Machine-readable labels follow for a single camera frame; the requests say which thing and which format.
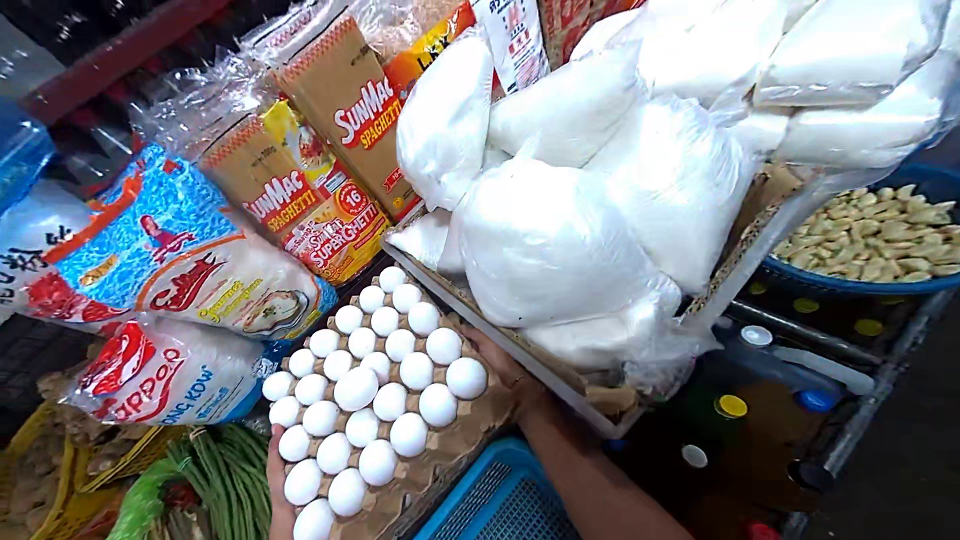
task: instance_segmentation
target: egg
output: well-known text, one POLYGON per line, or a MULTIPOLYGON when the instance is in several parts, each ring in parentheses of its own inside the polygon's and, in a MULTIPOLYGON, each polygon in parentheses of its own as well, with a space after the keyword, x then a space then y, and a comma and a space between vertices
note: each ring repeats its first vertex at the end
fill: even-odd
POLYGON ((446 368, 446 386, 461 400, 472 400, 487 389, 487 370, 473 358, 457 358, 446 368))
POLYGON ((317 448, 317 466, 328 475, 336 475, 346 469, 349 459, 350 443, 347 436, 339 431, 331 433, 317 448))
POLYGON ((289 428, 297 423, 297 416, 300 414, 300 402, 294 396, 280 398, 270 405, 271 424, 280 424, 289 428))
POLYGON ((326 358, 339 345, 340 334, 328 328, 317 330, 310 336, 310 352, 317 358, 326 358))
POLYGON ((406 412, 390 427, 390 444, 397 454, 416 457, 426 448, 426 423, 416 412, 406 412))
POLYGON ((367 483, 360 476, 360 471, 351 467, 333 479, 326 499, 330 501, 330 509, 334 514, 348 518, 360 512, 366 492, 367 483))
POLYGON ((353 355, 347 351, 334 351, 324 359, 324 375, 336 382, 353 367, 353 355))
POLYGON ((316 402, 303 412, 303 428, 315 437, 326 437, 337 430, 340 407, 333 402, 316 402))
POLYGON ((290 395, 290 388, 294 385, 294 376, 277 371, 263 380, 263 397, 275 402, 290 395))
POLYGON ((360 360, 360 365, 369 367, 376 373, 376 380, 381 385, 390 380, 390 359, 383 353, 373 352, 360 360))
POLYGON ((299 379, 313 373, 313 365, 317 362, 317 357, 309 349, 300 349, 290 355, 290 373, 299 379))
POLYGON ((330 502, 327 499, 317 499, 300 511, 297 521, 294 522, 294 540, 327 540, 333 520, 336 519, 330 502))
POLYGON ((347 348, 357 359, 372 353, 374 347, 376 347, 376 334, 366 327, 353 331, 347 341, 347 348))
POLYGON ((434 428, 445 428, 457 419, 457 398, 446 384, 433 383, 420 394, 420 416, 434 428))
POLYGON ((400 313, 406 313, 421 298, 423 298, 423 292, 416 285, 410 283, 397 285, 393 296, 394 309, 400 313))
POLYGON ((407 411, 407 389, 399 382, 388 382, 373 398, 373 414, 384 422, 393 422, 407 411))
POLYGON ((438 328, 426 337, 426 353, 430 359, 442 366, 460 357, 464 342, 460 334, 449 328, 438 328))
POLYGON ((433 304, 417 302, 407 313, 410 330, 419 335, 429 335, 440 326, 440 312, 433 304))
POLYGON ((422 390, 433 382, 433 362, 424 353, 410 353, 400 362, 400 380, 411 390, 422 390))
POLYGON ((310 435, 300 424, 292 426, 280 436, 280 457, 286 461, 296 463, 306 459, 306 452, 310 448, 310 435))
POLYGON ((360 410, 370 404, 380 384, 369 367, 355 367, 343 375, 333 387, 333 400, 347 412, 360 410))
POLYGON ((388 441, 376 439, 360 453, 360 476, 369 485, 387 485, 394 479, 396 452, 388 441))
POLYGON ((378 307, 370 318, 370 328, 380 337, 387 337, 400 325, 400 315, 389 306, 378 307))
POLYGON ((350 335, 363 324, 363 311, 357 306, 343 306, 333 316, 337 330, 350 335))
POLYGON ((370 408, 361 408, 347 419, 347 428, 344 433, 347 441, 357 448, 365 448, 376 439, 376 431, 380 429, 380 420, 370 408))
POLYGON ((303 506, 317 498, 320 478, 323 474, 313 459, 305 459, 294 465, 283 482, 283 496, 293 506, 303 506))
POLYGON ((386 296, 386 293, 380 287, 376 285, 366 286, 360 291, 360 308, 365 313, 373 313, 378 307, 383 306, 383 299, 386 296))
POLYGON ((390 332, 383 348, 387 351, 387 356, 390 357, 390 360, 401 362, 407 355, 414 352, 416 344, 417 339, 414 337, 413 332, 400 329, 390 332))

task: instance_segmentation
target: egg tray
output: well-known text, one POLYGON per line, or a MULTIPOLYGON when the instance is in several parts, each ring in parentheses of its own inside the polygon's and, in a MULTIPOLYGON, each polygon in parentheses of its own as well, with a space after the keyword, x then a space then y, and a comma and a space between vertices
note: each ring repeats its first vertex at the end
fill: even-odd
MULTIPOLYGON (((337 516, 330 531, 330 540, 353 540, 353 539, 373 539, 373 538, 393 538, 405 531, 419 516, 431 507, 438 496, 448 486, 452 477, 463 470, 469 463, 472 456, 482 450, 484 443, 491 434, 498 428, 504 426, 513 410, 513 397, 510 391, 500 382, 490 364, 482 358, 469 345, 469 341, 460 331, 460 320, 455 313, 446 313, 430 300, 426 291, 419 283, 414 282, 408 274, 408 282, 420 288, 422 293, 422 302, 433 304, 441 314, 440 326, 456 331, 463 341, 461 356, 467 356, 476 359, 487 371, 487 389, 474 400, 463 401, 458 399, 457 418, 452 424, 445 428, 434 428, 428 426, 426 438, 426 449, 415 457, 397 456, 397 466, 395 469, 394 480, 384 486, 367 486, 367 492, 362 502, 360 513, 345 518, 337 516)), ((379 285, 379 278, 374 277, 372 284, 379 285)), ((384 300, 384 306, 392 307, 391 295, 387 295, 384 300)), ((359 297, 354 296, 349 302, 352 306, 359 307, 359 297)), ((334 317, 329 317, 326 321, 329 329, 341 334, 339 347, 347 349, 348 338, 337 329, 334 317)), ((362 326, 369 327, 370 315, 365 314, 362 326)), ((406 317, 401 315, 399 328, 411 330, 406 317)), ((374 350, 385 353, 386 338, 378 337, 376 339, 374 350)), ((425 353, 426 339, 418 337, 415 343, 415 351, 425 353)), ((303 344, 309 347, 309 338, 303 344)), ((289 357, 283 359, 281 369, 289 371, 289 357)), ((314 372, 323 371, 324 360, 318 358, 314 365, 314 372)), ((351 365, 356 367, 360 365, 360 360, 354 359, 351 365)), ((445 381, 445 366, 436 366, 434 368, 433 381, 445 381)), ((390 382, 399 382, 402 384, 399 375, 399 363, 390 364, 390 382)), ((324 399, 333 401, 333 388, 335 384, 329 384, 324 392, 324 399)), ((419 391, 407 388, 406 408, 408 412, 417 412, 419 391)), ((302 417, 302 411, 298 417, 298 423, 302 417)), ((341 412, 336 422, 336 430, 344 432, 347 419, 350 413, 341 412)), ((390 427, 393 423, 380 422, 377 432, 377 438, 390 438, 390 427)), ((315 456, 317 448, 322 437, 312 437, 310 450, 308 454, 315 456)), ((350 453, 348 467, 357 467, 361 449, 353 448, 350 453)), ((289 474, 293 464, 286 466, 286 472, 289 474)), ((324 475, 321 480, 319 490, 320 497, 326 497, 333 481, 333 476, 324 475)))

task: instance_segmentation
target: food package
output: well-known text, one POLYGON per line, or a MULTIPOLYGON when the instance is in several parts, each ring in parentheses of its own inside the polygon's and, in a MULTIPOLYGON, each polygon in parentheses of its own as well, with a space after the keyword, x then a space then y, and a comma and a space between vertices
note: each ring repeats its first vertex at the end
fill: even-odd
POLYGON ((62 401, 104 424, 217 424, 260 397, 263 345, 225 329, 141 314, 124 323, 62 401))
POLYGON ((757 105, 870 105, 940 46, 948 0, 820 0, 757 82, 757 105))
POLYGON ((279 44, 272 55, 296 109, 387 213, 402 219, 420 197, 396 164, 400 101, 356 21, 342 14, 307 45, 279 44))
POLYGON ((488 321, 533 327, 586 319, 670 286, 602 182, 516 157, 475 183, 451 228, 488 321))
POLYGON ((801 109, 774 156, 843 168, 896 165, 940 126, 955 99, 957 68, 951 53, 938 53, 876 105, 801 109))
POLYGON ((496 102, 489 144, 513 156, 531 148, 531 158, 579 167, 616 132, 633 105, 636 49, 621 47, 564 65, 535 85, 496 102))
POLYGON ((480 174, 492 85, 487 41, 464 35, 423 74, 400 113, 396 159, 428 209, 456 208, 480 174))
POLYGON ((237 122, 199 166, 268 238, 331 284, 380 251, 387 216, 286 100, 237 122))
POLYGON ((585 170, 606 177, 606 197, 654 264, 685 292, 707 288, 756 163, 695 100, 634 106, 585 170))
POLYGON ((496 75, 507 95, 550 73, 537 0, 470 0, 470 5, 490 40, 496 75))
POLYGON ((44 260, 115 309, 295 339, 337 302, 326 281, 254 233, 195 166, 146 146, 44 260))

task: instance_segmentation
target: plastic bag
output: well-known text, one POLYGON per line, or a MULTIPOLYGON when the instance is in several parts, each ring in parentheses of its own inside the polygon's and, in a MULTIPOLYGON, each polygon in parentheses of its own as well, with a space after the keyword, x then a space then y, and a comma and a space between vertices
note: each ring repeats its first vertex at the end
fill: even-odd
POLYGON ((140 314, 120 326, 62 403, 104 424, 218 424, 260 398, 263 344, 224 329, 140 314))
POLYGON ((947 0, 820 0, 783 37, 757 105, 876 103, 940 46, 947 0))
POLYGON ((702 292, 756 163, 695 100, 654 98, 626 116, 585 170, 607 177, 607 198, 654 264, 702 292))
POLYGON ((396 160, 427 209, 453 210, 480 174, 493 85, 486 40, 468 30, 414 86, 396 121, 396 160))
POLYGON ((337 302, 329 283, 253 233, 193 165, 155 144, 94 209, 90 225, 44 259, 108 307, 295 339, 337 302))
POLYGON ((846 168, 896 165, 940 125, 957 73, 957 59, 938 53, 876 105, 801 109, 774 155, 846 168))
POLYGON ((491 110, 489 144, 512 156, 533 144, 531 158, 582 166, 610 140, 640 93, 635 58, 633 47, 602 51, 503 98, 491 110))
POLYGON ((580 169, 517 157, 480 177, 451 230, 491 323, 532 327, 620 310, 669 280, 580 169))

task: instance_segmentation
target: white plastic bag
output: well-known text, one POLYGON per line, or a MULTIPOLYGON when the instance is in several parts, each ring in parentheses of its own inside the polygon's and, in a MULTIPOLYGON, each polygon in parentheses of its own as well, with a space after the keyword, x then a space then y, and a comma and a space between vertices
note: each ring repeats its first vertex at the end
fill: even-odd
POLYGON ((532 144, 536 160, 582 166, 637 99, 635 59, 635 47, 602 51, 501 99, 491 110, 489 144, 512 156, 532 144))
POLYGON ((470 291, 491 323, 531 327, 617 311, 669 280, 580 169, 517 157, 453 212, 470 291))
POLYGON ((956 57, 938 53, 876 105, 801 109, 774 155, 845 168, 896 165, 938 128, 957 73, 956 57))
POLYGON ((695 100, 632 108, 585 170, 606 175, 617 205, 657 267, 687 293, 704 291, 756 163, 695 100))
POLYGON ((948 0, 820 0, 783 37, 757 105, 872 104, 940 45, 948 0))
POLYGON ((486 40, 468 30, 414 86, 396 122, 396 160, 428 209, 453 210, 480 174, 493 85, 486 40))

